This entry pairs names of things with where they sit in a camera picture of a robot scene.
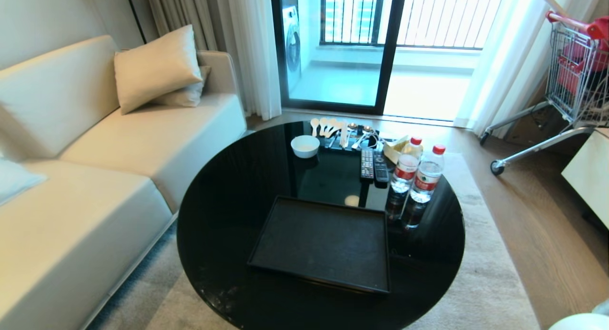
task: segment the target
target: cart wheel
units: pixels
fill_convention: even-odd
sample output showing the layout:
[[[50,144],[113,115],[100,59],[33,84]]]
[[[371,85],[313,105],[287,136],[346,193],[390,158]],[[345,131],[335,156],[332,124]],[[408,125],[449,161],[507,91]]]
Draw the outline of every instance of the cart wheel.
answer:
[[[491,172],[493,172],[495,176],[502,174],[505,169],[504,166],[499,166],[499,163],[499,160],[495,160],[491,163]]]
[[[482,134],[482,137],[480,138],[481,146],[484,146],[484,142],[487,142],[487,138],[489,138],[489,135],[491,135],[491,133],[489,133],[488,131],[485,131],[484,134]]]

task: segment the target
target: round coffee table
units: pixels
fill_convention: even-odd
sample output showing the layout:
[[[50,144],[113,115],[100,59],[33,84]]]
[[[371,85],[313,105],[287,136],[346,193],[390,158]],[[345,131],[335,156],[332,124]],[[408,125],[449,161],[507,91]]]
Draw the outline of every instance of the round coffee table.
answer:
[[[359,180],[359,152],[320,148],[292,153],[294,122],[253,133],[216,155],[192,181],[180,209],[180,260],[200,297],[237,328],[402,329],[428,312],[454,280],[465,246],[461,207],[441,178],[425,207],[388,222],[391,293],[361,293],[316,284],[246,263],[277,195],[331,204],[359,200],[384,209],[389,189]]]

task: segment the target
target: white pillow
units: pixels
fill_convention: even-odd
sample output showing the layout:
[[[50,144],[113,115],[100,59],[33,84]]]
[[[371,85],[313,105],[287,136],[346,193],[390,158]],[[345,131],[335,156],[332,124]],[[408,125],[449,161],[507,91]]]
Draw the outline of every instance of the white pillow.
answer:
[[[202,82],[177,89],[176,91],[159,96],[150,102],[177,107],[196,107],[201,102],[201,94],[205,87],[205,81],[211,72],[211,66],[200,66],[199,68],[201,69]]]
[[[202,81],[192,25],[116,53],[115,78],[123,115],[158,96]]]
[[[21,165],[0,159],[0,206],[45,180],[43,175],[32,174]]]

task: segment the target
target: cart handle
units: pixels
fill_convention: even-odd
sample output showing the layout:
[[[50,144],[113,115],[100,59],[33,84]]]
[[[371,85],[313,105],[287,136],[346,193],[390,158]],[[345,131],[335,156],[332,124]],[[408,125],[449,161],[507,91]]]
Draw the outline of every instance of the cart handle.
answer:
[[[550,23],[562,22],[563,24],[573,26],[577,28],[581,33],[588,35],[593,40],[600,40],[605,38],[603,32],[598,28],[596,24],[585,24],[581,21],[572,18],[567,18],[566,16],[554,13],[551,10],[546,13],[546,18],[548,19],[548,21],[550,21]]]

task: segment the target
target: beige carpet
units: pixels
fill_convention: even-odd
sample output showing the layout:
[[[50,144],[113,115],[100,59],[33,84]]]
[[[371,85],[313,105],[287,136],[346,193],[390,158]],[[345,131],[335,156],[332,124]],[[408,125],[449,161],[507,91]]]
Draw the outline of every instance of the beige carpet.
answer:
[[[408,329],[539,329],[493,217],[461,155],[446,155],[444,176],[463,209],[465,253],[446,295]],[[178,258],[174,225],[89,329],[234,330],[235,327],[211,311],[192,289]]]

